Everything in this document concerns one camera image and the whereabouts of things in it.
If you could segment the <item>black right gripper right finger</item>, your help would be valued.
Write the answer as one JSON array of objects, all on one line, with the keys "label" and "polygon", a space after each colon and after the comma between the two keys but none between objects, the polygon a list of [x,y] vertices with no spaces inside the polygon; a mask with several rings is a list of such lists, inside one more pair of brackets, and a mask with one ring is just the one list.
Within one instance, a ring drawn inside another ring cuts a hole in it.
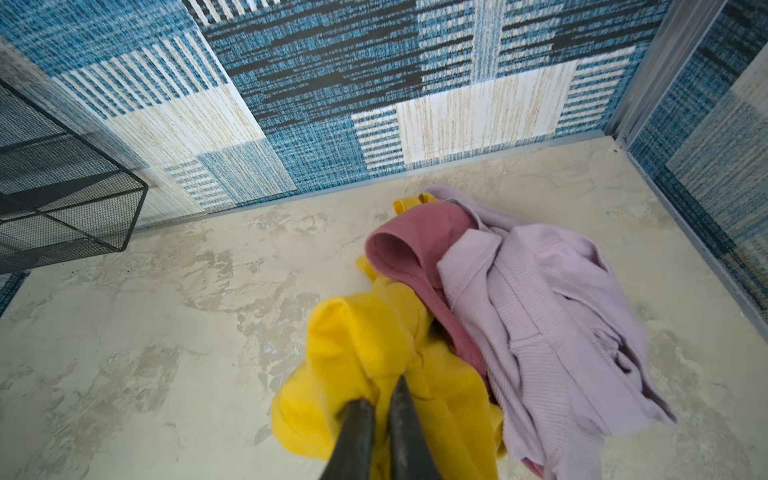
[{"label": "black right gripper right finger", "polygon": [[391,478],[441,479],[404,376],[399,377],[393,391],[388,422]]}]

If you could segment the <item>yellow cloth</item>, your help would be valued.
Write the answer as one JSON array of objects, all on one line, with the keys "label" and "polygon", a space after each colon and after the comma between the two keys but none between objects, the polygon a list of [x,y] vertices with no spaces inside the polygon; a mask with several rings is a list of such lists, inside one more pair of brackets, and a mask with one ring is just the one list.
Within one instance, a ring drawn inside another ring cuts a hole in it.
[{"label": "yellow cloth", "polygon": [[[429,193],[397,200],[394,218],[433,202],[448,201]],[[496,478],[504,452],[502,413],[491,403],[487,378],[458,356],[447,331],[410,286],[377,272],[365,252],[356,264],[371,287],[313,310],[305,360],[272,402],[276,438],[294,454],[328,460],[345,406],[364,398],[375,410],[368,479],[391,479],[388,413],[404,376],[441,476]]]}]

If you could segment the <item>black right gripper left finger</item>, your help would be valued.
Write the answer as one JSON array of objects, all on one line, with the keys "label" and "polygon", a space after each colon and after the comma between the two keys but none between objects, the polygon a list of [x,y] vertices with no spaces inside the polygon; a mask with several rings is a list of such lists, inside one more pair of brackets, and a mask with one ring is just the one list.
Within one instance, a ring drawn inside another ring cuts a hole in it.
[{"label": "black right gripper left finger", "polygon": [[333,452],[321,480],[367,480],[370,477],[375,410],[366,399],[348,402],[344,419]]}]

